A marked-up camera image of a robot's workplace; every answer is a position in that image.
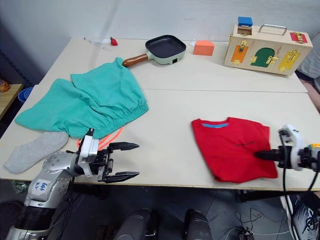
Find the red t-shirt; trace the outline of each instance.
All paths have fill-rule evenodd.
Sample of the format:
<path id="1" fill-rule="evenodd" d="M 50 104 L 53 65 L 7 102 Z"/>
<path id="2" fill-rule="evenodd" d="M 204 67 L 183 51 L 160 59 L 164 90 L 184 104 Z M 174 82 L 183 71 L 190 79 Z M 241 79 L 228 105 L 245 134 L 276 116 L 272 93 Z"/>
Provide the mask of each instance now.
<path id="1" fill-rule="evenodd" d="M 254 156 L 270 150 L 269 127 L 228 117 L 225 121 L 192 121 L 196 143 L 214 178 L 219 182 L 243 183 L 257 178 L 278 177 L 273 161 Z"/>

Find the green cloth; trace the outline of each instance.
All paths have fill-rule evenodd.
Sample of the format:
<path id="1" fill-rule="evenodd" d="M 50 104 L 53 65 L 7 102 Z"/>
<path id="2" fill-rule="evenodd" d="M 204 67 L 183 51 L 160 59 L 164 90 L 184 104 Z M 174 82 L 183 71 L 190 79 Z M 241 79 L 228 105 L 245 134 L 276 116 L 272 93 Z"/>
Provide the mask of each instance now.
<path id="1" fill-rule="evenodd" d="M 67 132 L 82 138 L 94 128 L 102 138 L 148 111 L 147 101 L 130 70 L 119 57 L 72 82 L 57 79 L 48 93 L 15 122 L 33 130 Z"/>

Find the cable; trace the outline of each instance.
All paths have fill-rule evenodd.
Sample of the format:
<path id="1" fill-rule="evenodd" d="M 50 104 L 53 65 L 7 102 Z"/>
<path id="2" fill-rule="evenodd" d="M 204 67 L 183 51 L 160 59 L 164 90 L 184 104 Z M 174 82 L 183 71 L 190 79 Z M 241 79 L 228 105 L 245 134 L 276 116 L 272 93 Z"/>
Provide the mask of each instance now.
<path id="1" fill-rule="evenodd" d="M 228 233 L 226 234 L 226 237 L 225 237 L 225 240 L 228 239 L 230 233 L 233 231 L 233 230 L 238 230 L 238 231 L 245 231 L 244 229 L 240 229 L 240 228 L 232 228 L 228 231 Z M 267 236 L 270 236 L 270 235 L 281 235 L 281 234 L 287 234 L 287 233 L 290 233 L 290 231 L 283 231 L 283 232 L 273 232 L 273 233 L 259 233 L 259 232 L 253 232 L 253 234 L 255 235 L 267 235 Z"/>
<path id="2" fill-rule="evenodd" d="M 243 231 L 243 229 L 240 229 L 240 228 L 232 228 L 232 229 L 230 229 L 230 230 L 228 231 L 228 233 L 227 233 L 227 235 L 226 235 L 226 237 L 225 237 L 225 240 L 227 240 L 227 239 L 228 239 L 229 234 L 230 234 L 233 230 Z"/>
<path id="3" fill-rule="evenodd" d="M 256 211 L 256 212 L 259 212 L 259 214 L 254 215 L 254 214 L 252 213 L 252 210 L 254 210 L 254 211 Z M 262 216 L 264 216 L 266 219 L 271 220 L 271 221 L 274 222 L 275 224 L 286 222 L 286 220 L 275 221 L 275 220 L 273 220 L 272 218 L 266 216 L 266 215 L 265 215 L 263 212 L 261 212 L 260 210 L 255 209 L 255 208 L 253 208 L 253 207 L 250 207 L 250 215 L 249 215 L 250 220 L 249 220 L 249 221 L 242 221 L 242 215 L 241 215 L 241 213 L 240 213 L 239 211 L 235 211 L 235 212 L 234 212 L 234 216 L 239 220 L 239 222 L 241 223 L 241 227 L 242 227 L 243 229 L 246 229 L 243 224 L 251 223 L 251 228 L 249 228 L 251 231 L 252 231 L 252 229 L 254 228 L 253 222 L 255 222 L 256 220 L 262 218 Z"/>
<path id="4" fill-rule="evenodd" d="M 312 179 L 312 182 L 311 182 L 311 184 L 310 184 L 310 186 L 309 186 L 309 188 L 307 190 L 308 192 L 311 192 L 311 189 L 313 188 L 313 186 L 314 186 L 314 184 L 315 184 L 315 182 L 317 180 L 318 173 L 319 173 L 319 166 L 318 166 L 318 170 L 315 172 L 314 177 Z"/>
<path id="5" fill-rule="evenodd" d="M 289 205 L 289 200 L 288 200 L 288 194 L 287 194 L 287 189 L 286 189 L 286 169 L 288 168 L 288 150 L 287 150 L 287 148 L 285 146 L 284 139 L 282 137 L 281 131 L 279 131 L 279 137 L 280 137 L 281 144 L 282 144 L 282 147 L 283 147 L 283 150 L 284 150 L 284 164 L 283 164 L 283 172 L 282 172 L 282 187 L 283 187 L 284 199 L 285 199 L 287 210 L 288 210 L 289 215 L 290 215 L 290 225 L 291 225 L 291 229 L 292 229 L 292 232 L 293 232 L 293 234 L 292 234 L 293 239 L 297 240 L 297 238 L 298 238 L 298 240 L 301 240 L 301 238 L 299 236 L 299 233 L 297 231 L 295 220 L 293 218 L 293 213 L 291 212 L 291 207 Z"/>
<path id="6" fill-rule="evenodd" d="M 283 231 L 283 232 L 275 232 L 275 233 L 259 233 L 259 232 L 254 232 L 255 235 L 280 235 L 280 234 L 287 234 L 290 233 L 290 231 Z"/>
<path id="7" fill-rule="evenodd" d="M 60 233 L 58 234 L 58 237 L 56 238 L 56 240 L 61 240 L 62 235 L 68 225 L 69 219 L 71 217 L 72 214 L 72 208 L 73 208 L 73 187 L 74 187 L 74 182 L 75 182 L 75 177 L 72 177 L 72 180 L 70 182 L 69 185 L 69 194 L 68 194 L 68 199 L 67 199 L 67 205 L 65 208 L 65 213 L 64 213 L 64 218 L 63 218 L 63 225 L 62 228 L 60 230 Z"/>
<path id="8" fill-rule="evenodd" d="M 81 200 L 79 201 L 78 205 L 74 208 L 74 210 L 72 211 L 72 213 L 74 213 L 74 212 L 77 210 L 77 208 L 80 206 L 80 204 L 81 204 L 82 200 L 84 199 L 84 197 L 85 197 L 85 195 L 82 195 Z M 54 221 L 53 225 L 52 225 L 50 228 L 53 228 L 55 225 L 57 225 L 58 223 L 60 223 L 60 222 L 62 221 L 62 219 L 60 219 L 59 221 L 57 221 L 57 220 L 58 220 L 58 218 L 61 216 L 61 214 L 64 213 L 65 210 L 66 210 L 66 209 L 64 209 L 64 210 L 59 214 L 59 216 L 56 218 L 56 220 Z"/>

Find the blue bin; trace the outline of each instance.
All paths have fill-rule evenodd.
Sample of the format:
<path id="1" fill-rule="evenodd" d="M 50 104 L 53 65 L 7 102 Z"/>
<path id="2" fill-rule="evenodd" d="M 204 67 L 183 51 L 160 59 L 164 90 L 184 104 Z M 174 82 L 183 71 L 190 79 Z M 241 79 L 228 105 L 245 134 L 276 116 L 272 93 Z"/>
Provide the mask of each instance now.
<path id="1" fill-rule="evenodd" d="M 34 87 L 31 86 L 31 87 L 28 87 L 28 88 L 26 88 L 26 89 L 23 89 L 21 92 L 19 92 L 19 94 L 18 94 L 18 99 L 19 99 L 19 101 L 20 101 L 22 104 L 25 103 L 25 101 L 26 101 L 27 98 L 29 97 L 30 93 L 32 92 L 32 89 L 33 89 L 33 88 L 34 88 Z"/>

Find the wooden busy board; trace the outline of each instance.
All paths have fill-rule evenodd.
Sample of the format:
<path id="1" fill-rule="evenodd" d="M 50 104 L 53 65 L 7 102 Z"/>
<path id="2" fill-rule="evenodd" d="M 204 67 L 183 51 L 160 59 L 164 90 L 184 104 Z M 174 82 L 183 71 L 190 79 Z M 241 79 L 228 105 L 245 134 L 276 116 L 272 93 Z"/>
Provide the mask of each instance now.
<path id="1" fill-rule="evenodd" d="M 224 65 L 240 69 L 292 75 L 313 45 L 307 33 L 283 26 L 234 25 Z"/>

